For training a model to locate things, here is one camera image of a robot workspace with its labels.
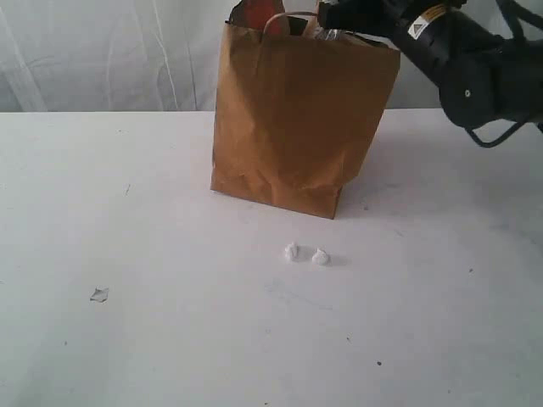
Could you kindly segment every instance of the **cotton ball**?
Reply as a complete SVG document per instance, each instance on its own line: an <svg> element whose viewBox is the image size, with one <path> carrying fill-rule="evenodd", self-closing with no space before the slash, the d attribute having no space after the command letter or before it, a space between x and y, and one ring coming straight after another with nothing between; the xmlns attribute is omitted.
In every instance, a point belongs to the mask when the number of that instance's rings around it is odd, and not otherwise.
<svg viewBox="0 0 543 407"><path fill-rule="evenodd" d="M316 265L327 265L330 262L330 256L324 250L318 248L312 260Z"/></svg>
<svg viewBox="0 0 543 407"><path fill-rule="evenodd" d="M290 243L285 248L285 258L288 261L294 261L298 257L299 248L296 243Z"/></svg>

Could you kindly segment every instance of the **white fabric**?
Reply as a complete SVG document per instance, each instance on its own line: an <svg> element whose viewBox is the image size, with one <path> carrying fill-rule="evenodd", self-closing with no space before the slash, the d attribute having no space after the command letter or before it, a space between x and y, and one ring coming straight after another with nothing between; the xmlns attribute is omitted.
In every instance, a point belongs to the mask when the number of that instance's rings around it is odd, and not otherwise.
<svg viewBox="0 0 543 407"><path fill-rule="evenodd" d="M212 110L222 26L237 2L0 0L0 111ZM540 0L520 3L543 13ZM465 10L508 34L494 0ZM402 63L389 106L439 105L434 86Z"/></svg>

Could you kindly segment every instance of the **paper bag handle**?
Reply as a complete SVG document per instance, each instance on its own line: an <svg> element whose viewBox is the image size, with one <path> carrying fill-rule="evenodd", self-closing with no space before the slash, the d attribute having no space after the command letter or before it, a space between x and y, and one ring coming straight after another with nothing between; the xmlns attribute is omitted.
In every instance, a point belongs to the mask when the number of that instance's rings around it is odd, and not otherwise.
<svg viewBox="0 0 543 407"><path fill-rule="evenodd" d="M262 31L262 35L266 34L268 29L270 28L270 25L272 25L272 23L275 20L280 19L281 17L289 17L289 15L306 15L306 16L309 16L309 17L317 17L317 13L313 13L312 11L291 11L291 12L288 12L288 13L275 14L273 17L271 17L268 20L268 22L264 26L264 30Z"/></svg>

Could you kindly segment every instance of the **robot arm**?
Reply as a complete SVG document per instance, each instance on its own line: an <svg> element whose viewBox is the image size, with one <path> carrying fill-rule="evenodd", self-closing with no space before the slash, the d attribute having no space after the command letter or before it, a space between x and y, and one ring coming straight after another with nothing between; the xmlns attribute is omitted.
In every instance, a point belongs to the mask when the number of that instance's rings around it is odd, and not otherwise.
<svg viewBox="0 0 543 407"><path fill-rule="evenodd" d="M496 1L511 40L462 13L467 0L340 0L321 3L319 22L390 39L439 88L447 117L493 148L522 125L543 122L543 41L527 41L519 22L543 30L543 18L513 0ZM515 124L493 142L480 140L474 130L498 119Z"/></svg>

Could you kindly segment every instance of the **white backdrop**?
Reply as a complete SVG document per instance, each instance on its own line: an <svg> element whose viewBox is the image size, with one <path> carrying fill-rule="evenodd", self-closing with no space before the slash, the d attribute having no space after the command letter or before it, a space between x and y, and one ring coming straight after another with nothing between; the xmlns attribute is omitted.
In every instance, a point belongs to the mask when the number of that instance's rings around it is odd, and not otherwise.
<svg viewBox="0 0 543 407"><path fill-rule="evenodd" d="M0 111L212 110L222 26L237 2L0 0ZM541 0L520 3L543 13ZM509 35L494 0L465 11ZM404 59L389 106L438 105Z"/></svg>

